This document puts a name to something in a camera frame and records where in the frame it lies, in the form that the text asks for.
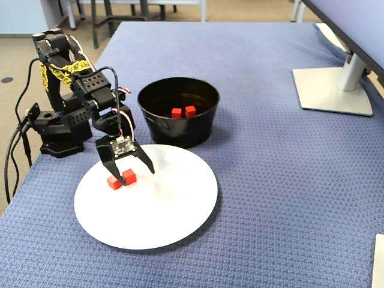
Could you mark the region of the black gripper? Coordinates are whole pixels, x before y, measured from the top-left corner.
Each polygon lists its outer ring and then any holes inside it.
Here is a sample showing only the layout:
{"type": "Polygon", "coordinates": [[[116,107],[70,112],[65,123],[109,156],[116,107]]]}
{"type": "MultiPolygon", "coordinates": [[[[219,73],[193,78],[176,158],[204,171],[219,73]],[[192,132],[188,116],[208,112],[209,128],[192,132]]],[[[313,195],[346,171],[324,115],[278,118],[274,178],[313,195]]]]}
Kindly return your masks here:
{"type": "Polygon", "coordinates": [[[115,139],[104,136],[96,142],[96,148],[103,166],[123,185],[127,183],[121,175],[116,160],[124,157],[134,156],[143,162],[152,174],[155,174],[154,165],[143,149],[131,136],[119,136],[115,139]]]}

